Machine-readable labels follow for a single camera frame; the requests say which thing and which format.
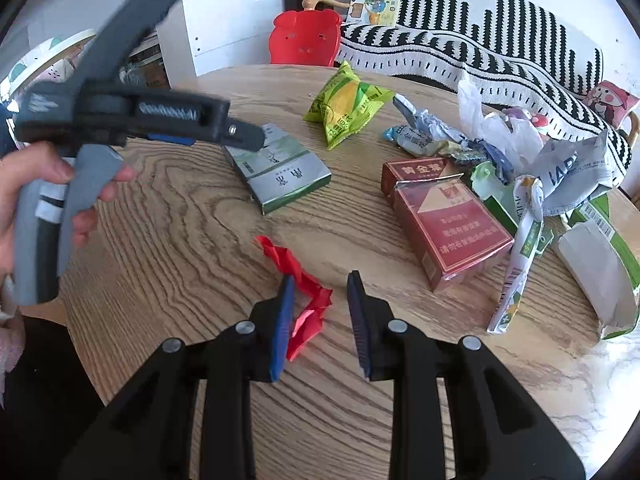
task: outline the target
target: white cabinet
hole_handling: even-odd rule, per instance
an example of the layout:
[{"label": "white cabinet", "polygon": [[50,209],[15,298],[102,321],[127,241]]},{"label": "white cabinet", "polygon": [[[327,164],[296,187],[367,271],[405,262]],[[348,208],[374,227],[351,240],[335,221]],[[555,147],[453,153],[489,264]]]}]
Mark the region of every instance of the white cabinet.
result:
[{"label": "white cabinet", "polygon": [[169,83],[239,64],[270,61],[273,20],[284,0],[181,0],[158,25]]}]

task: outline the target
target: gray handle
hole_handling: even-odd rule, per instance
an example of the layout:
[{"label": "gray handle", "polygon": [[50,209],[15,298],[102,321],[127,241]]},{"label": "gray handle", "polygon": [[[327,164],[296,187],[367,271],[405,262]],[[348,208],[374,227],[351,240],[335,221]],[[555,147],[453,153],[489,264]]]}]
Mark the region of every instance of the gray handle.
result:
[{"label": "gray handle", "polygon": [[35,180],[20,191],[15,218],[15,301],[45,303],[58,295],[58,277],[71,256],[72,218],[89,209],[123,161],[109,146],[86,144],[75,160],[68,185]]}]

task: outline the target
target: red cigarette box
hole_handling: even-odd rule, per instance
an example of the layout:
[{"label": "red cigarette box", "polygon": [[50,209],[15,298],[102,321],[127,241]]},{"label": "red cigarette box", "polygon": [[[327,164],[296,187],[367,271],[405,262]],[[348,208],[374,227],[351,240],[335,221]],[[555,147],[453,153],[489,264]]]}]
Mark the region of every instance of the red cigarette box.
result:
[{"label": "red cigarette box", "polygon": [[382,166],[382,193],[393,205],[398,182],[428,182],[462,174],[450,158],[443,156],[385,162]]},{"label": "red cigarette box", "polygon": [[485,272],[513,245],[459,178],[399,183],[394,210],[434,291]]}]

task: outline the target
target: striped fabric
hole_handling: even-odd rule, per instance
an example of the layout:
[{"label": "striped fabric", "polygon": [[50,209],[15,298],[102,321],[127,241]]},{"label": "striped fabric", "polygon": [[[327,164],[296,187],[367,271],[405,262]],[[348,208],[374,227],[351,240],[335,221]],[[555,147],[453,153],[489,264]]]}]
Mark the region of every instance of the striped fabric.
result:
[{"label": "striped fabric", "polygon": [[527,0],[400,1],[397,27],[344,24],[337,60],[453,91],[464,69],[485,102],[549,117],[551,137],[581,140],[607,129],[622,181],[628,143],[581,102],[602,79],[593,41]]}]

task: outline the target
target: cartoon pillow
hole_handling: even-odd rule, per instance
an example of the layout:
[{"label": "cartoon pillow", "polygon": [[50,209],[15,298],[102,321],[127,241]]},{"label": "cartoon pillow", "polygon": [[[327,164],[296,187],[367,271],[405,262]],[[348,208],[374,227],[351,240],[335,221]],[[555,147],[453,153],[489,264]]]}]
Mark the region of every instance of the cartoon pillow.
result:
[{"label": "cartoon pillow", "polygon": [[637,97],[610,81],[597,84],[584,98],[584,104],[616,129],[638,106],[638,101]]}]

